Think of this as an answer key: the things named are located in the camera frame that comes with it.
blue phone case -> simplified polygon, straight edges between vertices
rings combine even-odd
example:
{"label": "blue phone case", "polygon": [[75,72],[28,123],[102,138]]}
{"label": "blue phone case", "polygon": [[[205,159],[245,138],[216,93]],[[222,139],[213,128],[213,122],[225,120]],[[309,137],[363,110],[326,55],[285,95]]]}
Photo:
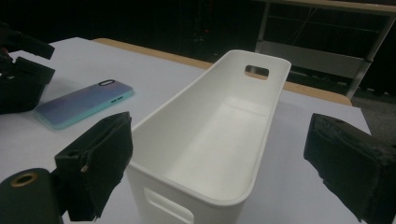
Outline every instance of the blue phone case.
{"label": "blue phone case", "polygon": [[35,116],[60,130],[133,94],[132,87],[110,79],[39,105],[35,108]]}

white plastic bin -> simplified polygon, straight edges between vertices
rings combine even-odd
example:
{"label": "white plastic bin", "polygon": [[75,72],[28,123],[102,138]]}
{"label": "white plastic bin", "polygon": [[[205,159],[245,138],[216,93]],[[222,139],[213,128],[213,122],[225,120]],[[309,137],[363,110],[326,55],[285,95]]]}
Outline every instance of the white plastic bin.
{"label": "white plastic bin", "polygon": [[[247,76],[247,65],[268,78]],[[134,126],[126,174],[145,223],[236,222],[289,70],[285,60],[231,50]]]}

